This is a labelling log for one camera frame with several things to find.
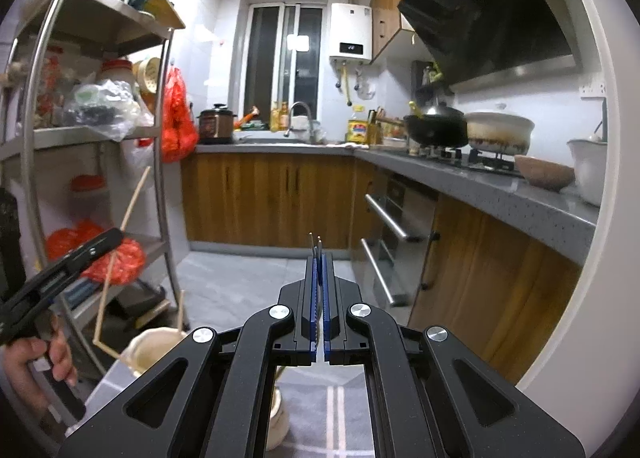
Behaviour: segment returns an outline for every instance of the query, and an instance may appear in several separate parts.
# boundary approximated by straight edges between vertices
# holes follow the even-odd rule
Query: electric pressure cooker
[[[200,144],[230,144],[234,133],[234,113],[226,104],[214,104],[198,117]]]

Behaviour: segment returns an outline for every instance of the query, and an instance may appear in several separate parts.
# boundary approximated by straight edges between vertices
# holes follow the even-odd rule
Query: metal shelving unit
[[[74,42],[80,45],[83,55],[100,58],[105,52],[125,56],[145,48],[162,45],[154,126],[136,128],[128,136],[128,138],[134,139],[154,139],[154,183],[160,237],[154,238],[137,234],[129,236],[137,239],[143,246],[146,253],[146,266],[160,257],[164,258],[174,298],[178,301],[179,288],[166,217],[161,151],[162,99],[174,36],[173,29],[165,28],[155,21],[149,20],[120,0],[44,0],[20,26],[10,53],[9,63],[15,55],[18,44],[23,44],[29,35],[34,33],[37,34],[37,37],[18,113],[18,117],[22,119],[22,133],[9,140],[7,140],[6,93],[0,93],[0,178],[4,182],[2,162],[12,157],[19,157],[20,178],[24,190],[29,229],[34,240],[36,255],[43,266],[47,264],[47,252],[35,188],[34,153],[40,149],[61,148],[63,146],[92,143],[99,146],[99,143],[109,141],[100,133],[87,127],[34,130],[36,97],[49,40]],[[114,299],[121,290],[121,287],[110,289],[109,300]],[[69,308],[62,294],[56,301],[70,327],[71,336],[84,349],[95,367],[104,374],[105,370],[95,356],[92,346],[82,335],[82,328],[97,313],[98,299],[99,295],[94,294],[73,311]]]

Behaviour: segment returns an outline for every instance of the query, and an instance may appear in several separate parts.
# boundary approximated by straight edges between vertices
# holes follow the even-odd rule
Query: window
[[[274,102],[281,106],[304,101],[316,118],[321,34],[320,7],[251,6],[242,73],[242,114],[256,106],[260,119],[269,125]]]

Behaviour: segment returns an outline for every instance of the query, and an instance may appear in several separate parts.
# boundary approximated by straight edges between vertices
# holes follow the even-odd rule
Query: faucet
[[[315,130],[314,124],[313,124],[313,117],[311,117],[311,108],[309,108],[309,105],[307,103],[305,103],[304,101],[296,101],[289,107],[289,129],[286,131],[284,136],[285,137],[289,137],[289,135],[291,133],[291,130],[292,130],[291,123],[292,123],[292,119],[293,119],[293,108],[295,108],[298,105],[302,106],[306,110],[306,117],[309,119],[309,142],[311,144],[315,144],[316,143],[316,130]]]

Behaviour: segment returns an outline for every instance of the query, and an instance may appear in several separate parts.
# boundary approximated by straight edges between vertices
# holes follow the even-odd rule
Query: drawer handle
[[[380,272],[380,268],[378,268],[378,264],[376,263],[376,260],[373,257],[373,254],[371,253],[371,249],[369,248],[369,244],[367,243],[366,239],[361,238],[360,244],[364,249],[364,253],[367,256],[367,260],[369,260],[369,263],[373,267],[373,271],[376,273],[376,277],[378,278],[380,285],[382,285],[382,290],[385,291],[385,295],[389,301],[389,304],[390,305],[396,304],[397,301],[394,299],[394,296],[391,294],[391,291],[389,290],[389,287],[386,284],[385,278],[383,278],[382,273]]]
[[[429,240],[427,241],[427,252],[424,255],[424,266],[426,267],[429,264],[429,254],[431,252],[431,247],[433,246],[434,242],[439,242],[440,241],[440,233],[437,231],[431,231],[431,234],[429,235]],[[428,283],[421,283],[420,284],[420,289],[423,291],[430,291],[433,287],[435,287],[435,283],[432,282],[428,282]]]
[[[369,193],[364,196],[367,203],[371,206],[371,208],[376,212],[376,214],[380,217],[380,219],[385,223],[387,227],[391,229],[393,234],[395,234],[399,239],[403,242],[415,243],[421,242],[424,237],[422,236],[411,236],[408,232],[402,229],[398,223],[389,216],[389,214],[385,211],[385,209],[380,205],[378,200],[373,198]]]

